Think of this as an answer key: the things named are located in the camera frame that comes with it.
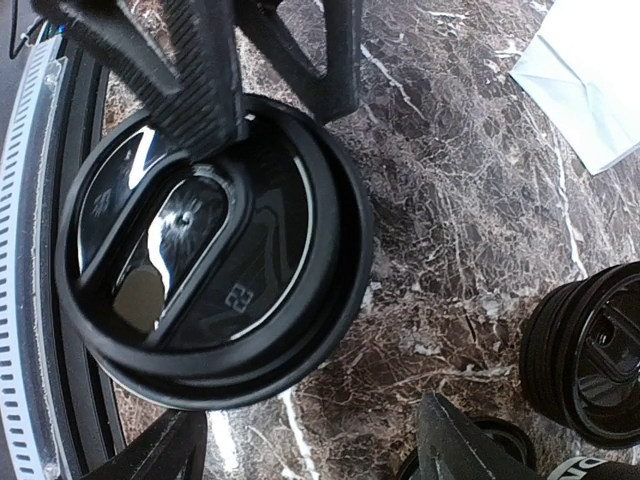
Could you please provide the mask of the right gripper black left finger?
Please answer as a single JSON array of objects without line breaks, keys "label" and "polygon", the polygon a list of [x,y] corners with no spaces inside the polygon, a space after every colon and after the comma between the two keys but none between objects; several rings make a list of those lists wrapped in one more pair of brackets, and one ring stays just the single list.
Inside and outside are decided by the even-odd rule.
[{"label": "right gripper black left finger", "polygon": [[202,479],[206,444],[204,411],[168,410],[83,479]]}]

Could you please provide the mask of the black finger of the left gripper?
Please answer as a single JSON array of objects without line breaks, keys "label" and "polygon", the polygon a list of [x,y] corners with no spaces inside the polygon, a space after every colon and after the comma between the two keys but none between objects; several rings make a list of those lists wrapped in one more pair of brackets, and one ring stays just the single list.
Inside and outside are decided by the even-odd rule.
[{"label": "black finger of the left gripper", "polygon": [[302,1],[294,28],[278,1],[241,1],[239,28],[321,123],[358,108],[361,1],[322,1],[316,14]]},{"label": "black finger of the left gripper", "polygon": [[196,159],[247,136],[230,1],[165,1],[166,55],[124,1],[35,1],[138,97],[150,124]]}]

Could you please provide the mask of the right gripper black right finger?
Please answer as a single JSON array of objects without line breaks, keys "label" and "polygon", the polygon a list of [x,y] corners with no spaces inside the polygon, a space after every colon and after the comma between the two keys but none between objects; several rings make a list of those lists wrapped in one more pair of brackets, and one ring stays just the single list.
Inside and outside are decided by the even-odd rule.
[{"label": "right gripper black right finger", "polygon": [[417,412],[421,479],[539,479],[444,396],[427,393]]}]

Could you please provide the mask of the black plastic cup lid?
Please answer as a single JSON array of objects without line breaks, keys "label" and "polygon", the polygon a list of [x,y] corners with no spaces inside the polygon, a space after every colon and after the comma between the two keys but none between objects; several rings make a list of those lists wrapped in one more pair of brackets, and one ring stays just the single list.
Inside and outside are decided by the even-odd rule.
[{"label": "black plastic cup lid", "polygon": [[357,317],[373,222],[357,164],[320,122],[247,96],[248,137],[196,160],[137,112],[73,183],[107,225],[68,304],[98,364],[166,408],[229,410],[294,386]]}]

